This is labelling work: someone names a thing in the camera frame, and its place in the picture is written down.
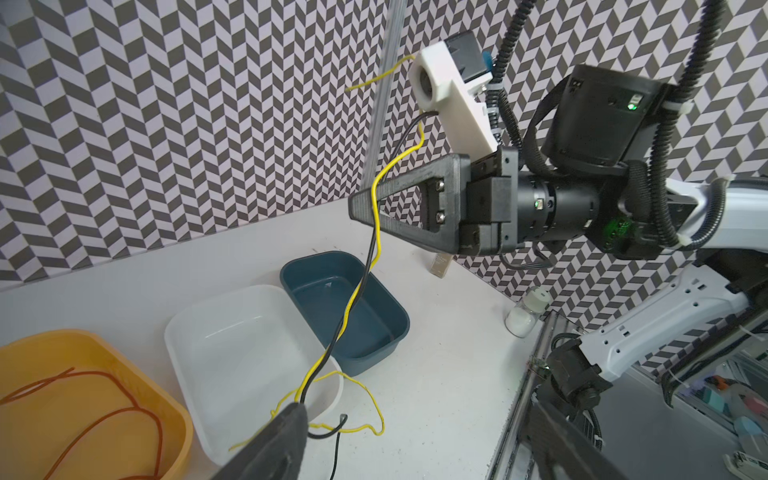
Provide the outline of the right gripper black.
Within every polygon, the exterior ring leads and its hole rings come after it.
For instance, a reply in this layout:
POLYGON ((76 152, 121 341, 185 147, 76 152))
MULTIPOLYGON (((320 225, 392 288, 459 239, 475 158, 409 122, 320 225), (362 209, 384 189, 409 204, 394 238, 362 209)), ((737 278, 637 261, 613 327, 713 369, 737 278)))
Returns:
POLYGON ((449 154, 377 186, 381 230, 432 252, 500 255, 518 248, 515 147, 471 164, 449 154))

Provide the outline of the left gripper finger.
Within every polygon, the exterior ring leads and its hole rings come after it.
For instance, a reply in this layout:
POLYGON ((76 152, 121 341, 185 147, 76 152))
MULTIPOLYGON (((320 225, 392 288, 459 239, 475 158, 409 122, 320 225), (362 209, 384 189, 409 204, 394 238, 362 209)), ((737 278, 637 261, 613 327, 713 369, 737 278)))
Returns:
POLYGON ((307 440, 307 410, 303 404, 291 403, 212 479, 296 480, 307 440))

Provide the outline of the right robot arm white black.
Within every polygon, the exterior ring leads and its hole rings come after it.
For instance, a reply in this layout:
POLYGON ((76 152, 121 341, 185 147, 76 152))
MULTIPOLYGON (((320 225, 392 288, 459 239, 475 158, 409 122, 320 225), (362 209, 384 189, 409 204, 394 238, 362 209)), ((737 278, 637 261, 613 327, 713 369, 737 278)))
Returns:
POLYGON ((603 455, 595 410, 645 354, 700 323, 733 323, 664 374, 665 401, 688 378, 767 327, 767 181, 667 177, 679 119, 720 36, 727 4, 706 1, 674 84, 579 65, 538 104, 526 129, 503 85, 534 9, 516 6, 487 62, 469 32, 422 49, 409 81, 423 117, 437 118, 451 153, 396 177, 386 172, 348 201, 350 217, 450 256, 505 258, 525 244, 534 267, 584 237, 620 260, 692 252, 695 261, 620 319, 578 335, 550 331, 533 357, 508 436, 526 446, 543 479, 618 479, 603 455))

